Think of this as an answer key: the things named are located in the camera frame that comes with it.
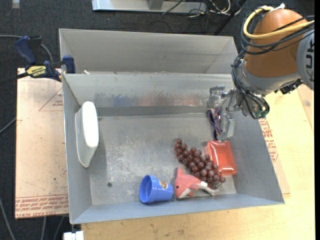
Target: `blue clamp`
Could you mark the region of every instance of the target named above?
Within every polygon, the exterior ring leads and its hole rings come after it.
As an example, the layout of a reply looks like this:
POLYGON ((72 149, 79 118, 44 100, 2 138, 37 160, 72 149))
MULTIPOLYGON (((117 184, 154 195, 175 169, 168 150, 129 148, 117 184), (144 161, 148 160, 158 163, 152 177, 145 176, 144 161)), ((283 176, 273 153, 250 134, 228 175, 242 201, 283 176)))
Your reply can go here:
POLYGON ((70 55, 66 55, 63 57, 62 61, 66 66, 67 73, 69 73, 69 74, 76 73, 76 66, 75 66, 74 58, 72 58, 70 55))
POLYGON ((22 36, 18 41, 15 42, 14 47, 20 56, 28 61, 29 65, 33 65, 37 62, 37 58, 30 49, 28 40, 29 37, 27 35, 22 36))

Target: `black cable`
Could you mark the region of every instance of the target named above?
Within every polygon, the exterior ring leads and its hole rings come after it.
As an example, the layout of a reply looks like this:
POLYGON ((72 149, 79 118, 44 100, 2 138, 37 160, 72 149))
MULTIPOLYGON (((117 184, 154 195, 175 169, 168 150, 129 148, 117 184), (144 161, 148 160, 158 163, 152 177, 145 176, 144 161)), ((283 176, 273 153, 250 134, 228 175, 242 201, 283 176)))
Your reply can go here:
MULTIPOLYGON (((12 34, 0 34, 0 38, 15 38, 15 39, 19 39, 19 38, 22 38, 22 36, 21 35, 12 35, 12 34)), ((49 49, 44 44, 41 44, 41 47, 48 54, 50 63, 53 64, 54 63, 54 59, 53 59, 53 56, 52 56, 51 52, 49 51, 49 49)))
POLYGON ((58 225, 58 227, 56 228, 56 231, 55 231, 55 233, 54 233, 54 236, 53 236, 53 239, 52 239, 52 240, 56 240, 56 238, 57 238, 57 236, 58 236, 58 233, 59 233, 59 229, 60 229, 61 224, 62 224, 62 222, 64 221, 64 219, 65 219, 65 216, 62 216, 62 219, 60 220, 59 225, 58 225))
POLYGON ((174 10, 175 8, 178 7, 178 5, 180 5, 184 0, 180 0, 178 1, 173 7, 171 7, 169 10, 165 11, 164 13, 162 13, 162 15, 165 15, 167 13, 170 13, 172 10, 174 10))
MULTIPOLYGON (((306 26, 306 27, 303 27, 287 36, 285 36, 284 38, 280 39, 279 41, 276 41, 276 42, 273 42, 273 43, 268 43, 268 44, 255 44, 254 41, 249 41, 247 40, 247 38, 245 37, 243 31, 241 31, 240 33, 240 36, 241 36, 241 47, 242 49, 248 53, 248 54, 252 54, 252 55, 259 55, 259 54, 264 54, 264 53, 267 53, 269 51, 272 51, 275 49, 275 47, 277 47, 278 45, 280 44, 283 44, 285 42, 288 42, 292 39, 295 39, 296 37, 299 37, 307 32, 309 32, 310 30, 314 29, 314 24, 311 24, 310 26, 306 26), (250 52, 248 51, 247 47, 244 46, 245 43, 247 46, 251 46, 251 47, 255 47, 255 48, 258 48, 262 51, 257 51, 257 52, 250 52)), ((292 43, 286 45, 286 47, 290 46, 290 45, 293 45, 294 43, 296 42, 299 42, 301 41, 302 39, 306 38, 306 36, 300 38, 298 41, 293 41, 292 43)))

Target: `gray carpet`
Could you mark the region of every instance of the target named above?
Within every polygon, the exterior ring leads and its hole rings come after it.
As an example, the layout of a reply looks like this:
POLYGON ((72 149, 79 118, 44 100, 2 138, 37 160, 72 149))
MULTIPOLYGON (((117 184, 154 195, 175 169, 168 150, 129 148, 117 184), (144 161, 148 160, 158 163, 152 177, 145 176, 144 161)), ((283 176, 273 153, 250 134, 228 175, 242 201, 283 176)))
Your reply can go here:
MULTIPOLYGON (((42 36, 43 43, 51 51, 53 59, 60 59, 59 28, 112 30, 129 32, 183 33, 213 35, 223 17, 210 19, 168 13, 145 12, 93 12, 92 0, 20 0, 20 8, 12 8, 12 0, 0 0, 0 35, 29 37, 42 36)), ((240 49, 240 29, 245 13, 262 5, 277 7, 285 3, 303 16, 314 15, 314 0, 247 0, 241 13, 224 27, 221 36, 232 36, 240 49)), ((16 68, 26 66, 26 61, 14 49, 15 39, 0 38, 0 81, 15 76, 16 68)), ((15 81, 0 85, 0 129, 16 117, 17 85, 15 81)), ((17 240, 40 239, 43 218, 14 219, 16 129, 12 124, 0 133, 0 198, 8 221, 17 240)), ((60 216, 47 218, 45 240, 53 239, 60 216)), ((60 234, 71 230, 68 219, 60 228, 60 234)), ((11 239, 4 218, 0 213, 0 239, 11 239)))

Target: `label on bin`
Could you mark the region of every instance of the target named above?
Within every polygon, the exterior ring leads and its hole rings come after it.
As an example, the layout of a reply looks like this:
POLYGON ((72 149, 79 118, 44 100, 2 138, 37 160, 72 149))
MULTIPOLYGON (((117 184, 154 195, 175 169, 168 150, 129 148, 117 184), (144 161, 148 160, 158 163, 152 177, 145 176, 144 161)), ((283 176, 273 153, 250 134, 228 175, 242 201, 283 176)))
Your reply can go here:
POLYGON ((163 181, 161 181, 161 180, 159 180, 159 183, 160 183, 161 187, 162 187, 164 190, 166 190, 166 189, 168 188, 168 183, 163 182, 163 181))

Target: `metal stand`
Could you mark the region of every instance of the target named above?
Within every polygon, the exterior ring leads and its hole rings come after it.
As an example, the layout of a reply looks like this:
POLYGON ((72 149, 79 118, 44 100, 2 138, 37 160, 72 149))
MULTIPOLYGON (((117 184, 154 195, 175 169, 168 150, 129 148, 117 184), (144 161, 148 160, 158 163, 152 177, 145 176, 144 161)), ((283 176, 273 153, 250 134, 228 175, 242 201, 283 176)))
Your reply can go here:
POLYGON ((178 2, 166 0, 92 0, 93 11, 126 11, 188 14, 192 10, 205 11, 206 4, 200 2, 178 2))

